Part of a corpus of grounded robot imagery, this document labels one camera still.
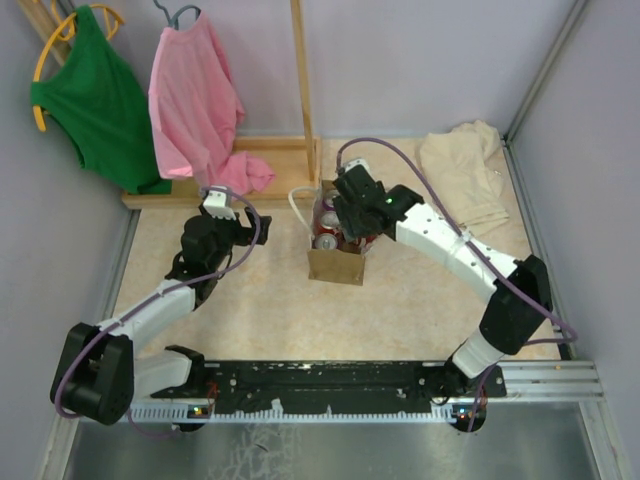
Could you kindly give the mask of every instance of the gray floor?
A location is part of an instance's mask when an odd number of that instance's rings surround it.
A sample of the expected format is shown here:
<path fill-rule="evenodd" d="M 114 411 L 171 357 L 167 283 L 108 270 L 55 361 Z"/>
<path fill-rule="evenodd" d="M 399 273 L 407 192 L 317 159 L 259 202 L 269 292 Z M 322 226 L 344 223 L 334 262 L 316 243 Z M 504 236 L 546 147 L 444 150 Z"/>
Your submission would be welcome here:
<path fill-rule="evenodd" d="M 493 405 L 448 425 L 208 425 L 169 440 L 80 425 L 69 479 L 596 479 L 577 406 Z"/>

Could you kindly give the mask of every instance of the floor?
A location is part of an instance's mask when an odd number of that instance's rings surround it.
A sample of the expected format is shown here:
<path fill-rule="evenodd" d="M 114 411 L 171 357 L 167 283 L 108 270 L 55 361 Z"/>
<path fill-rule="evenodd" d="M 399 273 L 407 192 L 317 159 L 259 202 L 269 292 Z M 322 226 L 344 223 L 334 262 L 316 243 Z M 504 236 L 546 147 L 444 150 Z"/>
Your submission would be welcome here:
<path fill-rule="evenodd" d="M 416 142 L 393 140 L 411 157 Z M 343 143 L 323 142 L 323 178 L 332 178 L 335 153 Z M 357 156 L 368 160 L 385 185 L 403 183 L 424 192 L 411 171 L 384 147 L 354 145 L 344 159 Z M 488 164 L 505 178 L 501 200 L 511 218 L 481 240 L 524 258 L 530 247 L 502 151 Z M 116 312 L 157 287 L 179 251 L 184 222 L 197 213 L 142 212 Z M 388 238 L 379 239 L 368 253 L 364 286 L 308 280 L 308 238 L 293 212 L 283 205 L 260 213 L 273 216 L 267 245 L 257 247 L 242 267 L 220 282 L 207 303 L 156 337 L 143 354 L 179 344 L 221 360 L 441 360 L 482 317 L 484 306 L 466 284 Z M 549 336 L 551 325 L 545 322 L 534 338 Z M 515 358 L 558 357 L 554 345 L 537 345 Z"/>
<path fill-rule="evenodd" d="M 262 424 L 207 425 L 170 440 L 81 422 L 64 478 L 599 478 L 577 405 L 495 405 L 489 418 L 473 435 L 445 424 Z"/>

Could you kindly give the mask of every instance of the beige cloth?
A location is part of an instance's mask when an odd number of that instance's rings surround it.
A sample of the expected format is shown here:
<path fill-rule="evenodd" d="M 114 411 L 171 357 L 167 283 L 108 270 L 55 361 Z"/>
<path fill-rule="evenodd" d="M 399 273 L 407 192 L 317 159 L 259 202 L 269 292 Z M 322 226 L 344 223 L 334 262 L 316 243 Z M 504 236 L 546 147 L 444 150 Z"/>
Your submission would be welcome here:
<path fill-rule="evenodd" d="M 504 180 L 485 165 L 498 148 L 498 131 L 477 120 L 451 133 L 428 134 L 416 151 L 423 173 L 444 206 L 476 237 L 509 219 L 499 200 Z"/>

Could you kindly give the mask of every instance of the cardboard box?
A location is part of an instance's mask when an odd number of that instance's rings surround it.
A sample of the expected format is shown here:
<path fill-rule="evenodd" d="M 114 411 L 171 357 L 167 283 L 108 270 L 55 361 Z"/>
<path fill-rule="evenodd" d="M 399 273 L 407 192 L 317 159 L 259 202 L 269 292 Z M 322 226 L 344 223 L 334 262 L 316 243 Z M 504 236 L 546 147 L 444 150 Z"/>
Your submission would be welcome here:
<path fill-rule="evenodd" d="M 324 210 L 322 199 L 325 192 L 334 188 L 333 182 L 323 180 L 322 191 L 318 193 L 313 205 L 311 228 L 315 231 L 315 219 Z M 310 250 L 307 252 L 309 259 L 309 278 L 323 282 L 343 283 L 347 285 L 360 285 L 364 282 L 365 256 L 358 252 L 356 246 L 348 246 L 350 251 L 320 250 L 313 248 L 313 239 L 309 238 Z"/>

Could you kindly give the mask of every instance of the wooden rack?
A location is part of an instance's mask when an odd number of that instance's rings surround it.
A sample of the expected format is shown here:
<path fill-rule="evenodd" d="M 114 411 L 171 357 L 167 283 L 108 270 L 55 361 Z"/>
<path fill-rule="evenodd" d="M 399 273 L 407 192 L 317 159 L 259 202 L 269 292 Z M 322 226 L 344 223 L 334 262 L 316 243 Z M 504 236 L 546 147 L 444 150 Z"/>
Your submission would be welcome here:
<path fill-rule="evenodd" d="M 17 0 L 25 15 L 40 38 L 46 42 L 55 31 L 57 24 L 40 0 Z M 304 23 L 300 0 L 290 0 L 291 19 L 298 66 L 298 84 L 304 136 L 301 137 L 237 137 L 234 151 L 248 151 L 262 157 L 276 174 L 275 180 L 262 192 L 247 195 L 252 202 L 281 201 L 287 198 L 295 187 L 320 184 L 320 162 L 322 158 L 320 137 L 313 135 L 311 123 L 311 98 L 307 55 L 304 39 Z M 63 64 L 69 54 L 69 46 L 64 42 L 54 45 L 53 54 L 59 64 Z M 171 193 L 166 195 L 122 194 L 122 201 L 130 209 L 184 208 L 197 206 L 201 202 L 198 185 L 193 179 L 173 181 Z"/>

